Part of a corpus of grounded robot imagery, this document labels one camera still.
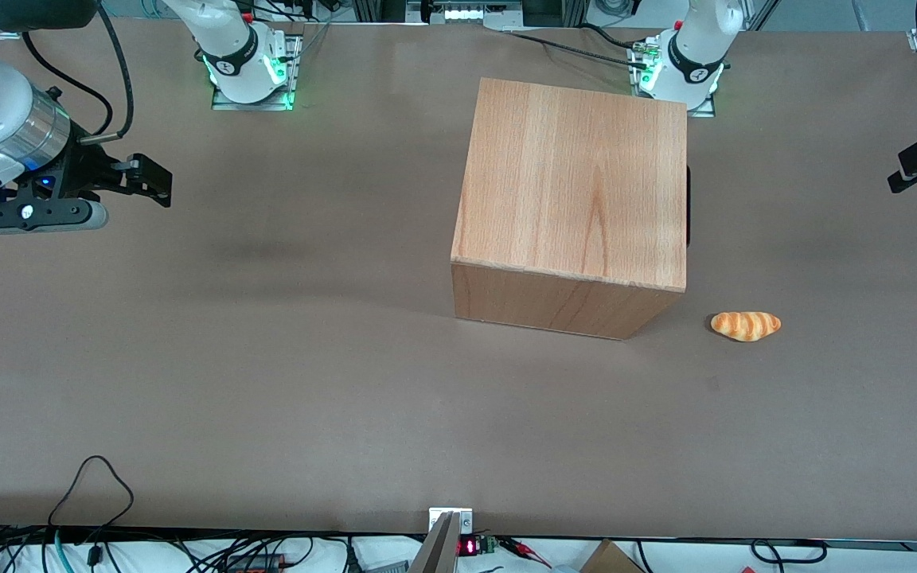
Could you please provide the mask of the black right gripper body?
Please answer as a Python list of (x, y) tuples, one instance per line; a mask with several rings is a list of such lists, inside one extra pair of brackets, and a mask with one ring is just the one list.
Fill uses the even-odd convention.
[(25, 188), (37, 198), (83, 198), (98, 201), (99, 191), (135, 195), (137, 186), (123, 184), (124, 171), (115, 168), (120, 160), (100, 145), (68, 144), (46, 166), (26, 171), (10, 186), (10, 199)]

